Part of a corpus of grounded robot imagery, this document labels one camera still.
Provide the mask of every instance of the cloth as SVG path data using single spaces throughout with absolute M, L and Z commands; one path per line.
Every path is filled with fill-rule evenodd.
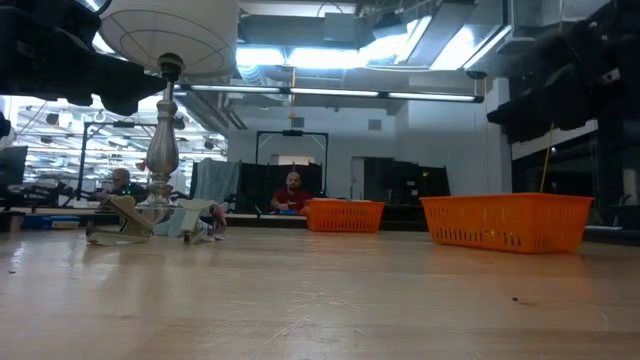
M 200 229 L 200 240 L 226 240 L 225 231 L 227 229 L 227 220 L 224 214 L 229 211 L 229 204 L 212 205 L 205 210 L 212 217 L 211 224 L 207 224 L 202 220 L 198 220 L 197 228 Z M 183 208 L 176 208 L 173 215 L 168 221 L 157 224 L 153 227 L 153 234 L 156 236 L 168 236 L 172 238 L 180 237 L 184 234 L 182 231 L 182 221 L 186 215 Z
M 280 204 L 287 204 L 289 209 L 300 211 L 304 209 L 305 201 L 311 200 L 313 196 L 304 190 L 298 190 L 293 194 L 289 193 L 288 190 L 280 190 L 273 194 L 273 198 Z
M 240 164 L 204 159 L 198 164 L 198 183 L 194 199 L 213 200 L 219 204 L 238 190 Z

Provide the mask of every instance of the wooden table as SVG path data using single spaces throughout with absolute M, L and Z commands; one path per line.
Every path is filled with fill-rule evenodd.
M 638 248 L 527 256 L 424 233 L 228 235 L 117 247 L 87 246 L 78 231 L 1 236 L 0 359 L 640 354 Z

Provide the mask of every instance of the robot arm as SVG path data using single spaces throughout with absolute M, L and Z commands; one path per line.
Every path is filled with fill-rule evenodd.
M 97 53 L 97 14 L 71 0 L 0 0 L 0 94 L 35 96 L 129 116 L 166 88 L 140 65 Z
M 509 66 L 528 90 L 488 114 L 509 142 L 615 121 L 640 110 L 640 4 L 611 0 L 564 32 L 540 39 Z

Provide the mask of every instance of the light fixture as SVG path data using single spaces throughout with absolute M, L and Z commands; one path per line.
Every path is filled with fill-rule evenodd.
M 126 139 L 118 138 L 118 137 L 110 137 L 107 139 L 109 143 L 114 143 L 120 146 L 129 146 L 129 142 Z
M 69 111 L 61 111 L 58 119 L 58 126 L 70 129 L 73 123 L 73 114 Z
M 82 150 L 80 149 L 60 149 L 60 148 L 48 148 L 48 147 L 29 147 L 29 152 L 32 153 L 57 153 L 57 154 L 67 154 L 67 155 L 80 155 L 82 154 Z M 146 151 L 126 151 L 126 150 L 116 150 L 106 152 L 104 150 L 86 150 L 87 155 L 123 155 L 132 158 L 144 158 L 147 155 Z M 181 153 L 180 157 L 187 158 L 195 158 L 195 159 L 204 159 L 204 158 L 216 158 L 219 156 L 217 153 Z
M 451 38 L 429 69 L 458 70 L 473 56 L 474 50 L 473 32 L 465 25 Z
M 377 91 L 291 88 L 292 94 L 377 97 Z
M 257 94 L 277 94 L 280 89 L 277 87 L 265 86 L 234 86 L 234 85 L 192 85 L 192 90 L 200 91 L 220 91 L 237 93 L 257 93 Z
M 413 49 L 416 48 L 418 41 L 420 41 L 422 35 L 424 35 L 424 32 L 427 31 L 427 27 L 429 26 L 431 19 L 433 19 L 431 16 L 425 16 L 419 20 L 413 20 L 412 22 L 407 24 L 407 32 L 410 35 L 402 50 L 398 52 L 398 56 L 396 56 L 394 63 L 400 64 L 407 61 L 407 59 L 413 52 Z
M 367 61 L 356 50 L 296 48 L 287 63 L 308 69 L 353 69 L 365 66 Z
M 239 47 L 236 50 L 238 65 L 283 65 L 284 56 L 277 48 Z
M 427 93 L 389 93 L 388 96 L 390 99 L 456 101 L 456 102 L 476 102 L 481 99 L 471 95 L 448 95 L 448 94 L 427 94 Z
M 93 115 L 93 121 L 97 123 L 104 122 L 107 119 L 107 116 L 102 112 L 102 110 L 98 111 Z
M 107 131 L 105 129 L 99 129 L 99 130 L 96 129 L 96 130 L 94 130 L 93 133 L 94 134 L 98 134 L 99 133 L 100 135 L 106 135 L 106 136 L 112 136 L 113 135 L 113 133 L 111 133 L 110 131 Z
M 380 99 L 402 100 L 427 100 L 427 101 L 457 101 L 457 102 L 482 102 L 482 96 L 453 95 L 453 94 L 429 94 L 429 93 L 404 93 L 404 92 L 378 92 L 366 90 L 342 90 L 342 89 L 314 89 L 314 88 L 289 88 L 289 87 L 260 87 L 260 86 L 233 86 L 233 85 L 191 85 L 192 90 L 221 91 L 256 94 L 300 94 L 300 95 L 328 95 L 351 96 Z
M 507 36 L 507 34 L 509 32 L 511 32 L 511 25 L 507 25 L 505 26 L 502 30 L 500 30 L 500 32 L 498 32 L 498 34 L 493 37 L 493 39 L 491 39 L 486 45 L 484 45 L 475 55 L 473 55 L 471 57 L 471 59 L 469 59 L 469 61 L 467 61 L 462 67 L 467 70 L 470 67 L 472 67 L 473 65 L 475 65 L 475 63 L 478 62 L 478 60 L 480 60 L 483 56 L 485 56 L 489 50 L 491 50 L 491 48 L 493 48 L 494 46 L 496 46 L 496 44 L 498 42 L 500 42 L 500 40 L 502 40 L 502 38 L 504 38 L 505 36 Z

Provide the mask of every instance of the lamp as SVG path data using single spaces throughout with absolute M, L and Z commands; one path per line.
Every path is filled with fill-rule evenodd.
M 142 205 L 171 205 L 168 182 L 179 164 L 174 84 L 180 76 L 208 81 L 235 70 L 237 14 L 237 0 L 190 0 L 188 6 L 174 0 L 119 0 L 102 15 L 105 44 L 160 72 L 168 84 L 156 105 L 158 126 L 145 161 L 151 184 Z

